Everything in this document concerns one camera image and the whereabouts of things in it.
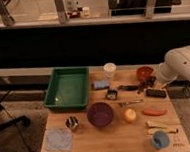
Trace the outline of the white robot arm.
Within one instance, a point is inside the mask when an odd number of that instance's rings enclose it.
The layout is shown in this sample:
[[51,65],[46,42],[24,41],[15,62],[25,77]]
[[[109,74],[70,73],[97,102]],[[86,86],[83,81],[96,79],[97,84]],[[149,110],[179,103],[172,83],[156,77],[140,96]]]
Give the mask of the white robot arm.
[[190,81],[190,45],[174,48],[164,56],[164,61],[155,69],[159,83],[171,83],[181,76]]

